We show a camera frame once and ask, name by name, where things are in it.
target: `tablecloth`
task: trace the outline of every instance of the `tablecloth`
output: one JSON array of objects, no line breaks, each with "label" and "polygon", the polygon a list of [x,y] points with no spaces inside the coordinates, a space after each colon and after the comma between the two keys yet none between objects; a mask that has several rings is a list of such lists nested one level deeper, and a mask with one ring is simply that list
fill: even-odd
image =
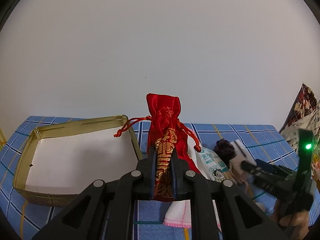
[{"label": "tablecloth", "polygon": [[[78,118],[30,116],[14,132],[0,152],[0,207],[8,221],[22,238],[29,240],[50,221],[62,208],[40,206],[28,203],[12,187],[16,165],[31,131],[36,127],[50,124],[72,122]],[[299,162],[297,154],[272,125],[226,125],[185,123],[192,129],[204,147],[213,149],[220,138],[228,141],[241,139],[255,159],[268,163],[284,165],[296,169]],[[146,157],[147,136],[150,122],[143,121],[133,125],[139,146]],[[263,190],[251,185],[252,199],[266,205],[270,215],[276,199]],[[316,191],[315,200],[309,212],[309,224],[319,216],[320,195]],[[170,203],[157,201],[136,201],[134,213],[134,240],[188,240],[191,230],[162,225]]]}]

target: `red cord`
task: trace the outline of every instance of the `red cord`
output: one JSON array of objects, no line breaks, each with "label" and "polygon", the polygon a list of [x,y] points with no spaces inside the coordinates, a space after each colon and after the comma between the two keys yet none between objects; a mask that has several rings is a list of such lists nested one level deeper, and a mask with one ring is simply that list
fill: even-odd
[{"label": "red cord", "polygon": [[200,142],[199,142],[198,138],[196,137],[196,135],[188,127],[186,127],[182,122],[180,122],[178,118],[177,118],[177,126],[180,129],[184,130],[186,132],[186,134],[189,135],[195,141],[196,145],[193,148],[197,152],[201,152]]},{"label": "red cord", "polygon": [[140,121],[143,121],[143,120],[148,120],[148,121],[151,121],[152,120],[152,117],[150,115],[146,116],[146,117],[140,117],[140,118],[131,118],[129,119],[121,129],[118,130],[118,132],[116,134],[114,134],[113,136],[114,137],[120,137],[121,134],[124,132],[124,131],[127,131],[131,126],[133,126],[135,123],[137,122],[140,122]]}]

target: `red satin bag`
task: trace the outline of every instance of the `red satin bag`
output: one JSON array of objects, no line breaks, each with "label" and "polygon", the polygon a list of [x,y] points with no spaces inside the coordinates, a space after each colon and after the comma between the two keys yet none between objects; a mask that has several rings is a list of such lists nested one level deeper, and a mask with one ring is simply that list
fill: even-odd
[{"label": "red satin bag", "polygon": [[171,153],[175,148],[178,157],[187,161],[191,170],[199,172],[188,155],[188,135],[195,140],[196,145],[194,148],[197,152],[201,151],[199,140],[194,133],[178,119],[181,111],[180,100],[178,97],[147,94],[147,103],[151,116],[132,118],[128,120],[114,136],[121,136],[123,131],[128,130],[132,125],[139,121],[151,121],[148,133],[147,154],[149,154],[150,146],[155,146],[156,182],[154,200],[172,201],[173,193],[171,189],[170,167]]}]

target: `wall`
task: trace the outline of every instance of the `wall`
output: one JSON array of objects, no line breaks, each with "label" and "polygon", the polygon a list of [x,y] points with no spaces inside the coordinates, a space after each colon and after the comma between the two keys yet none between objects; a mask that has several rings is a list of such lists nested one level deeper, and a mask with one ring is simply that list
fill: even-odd
[{"label": "wall", "polygon": [[29,115],[273,124],[305,82],[320,99],[320,27],[303,0],[21,0],[0,33],[0,125]]}]

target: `round metal rivet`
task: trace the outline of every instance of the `round metal rivet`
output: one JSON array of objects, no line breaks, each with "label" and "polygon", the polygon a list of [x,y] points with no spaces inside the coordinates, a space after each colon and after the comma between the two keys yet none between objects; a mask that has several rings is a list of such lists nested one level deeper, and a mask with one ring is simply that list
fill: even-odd
[{"label": "round metal rivet", "polygon": [[93,185],[95,187],[101,187],[103,185],[103,181],[101,179],[97,179],[94,181]]},{"label": "round metal rivet", "polygon": [[226,187],[231,187],[233,185],[233,182],[230,179],[225,179],[223,181],[223,185],[225,185]]},{"label": "round metal rivet", "polygon": [[186,175],[187,175],[188,177],[193,177],[193,176],[196,175],[196,173],[195,173],[194,171],[192,171],[192,170],[189,170],[189,171],[186,171]]},{"label": "round metal rivet", "polygon": [[141,172],[138,170],[131,171],[131,176],[133,177],[139,177],[140,175],[141,175]]}]

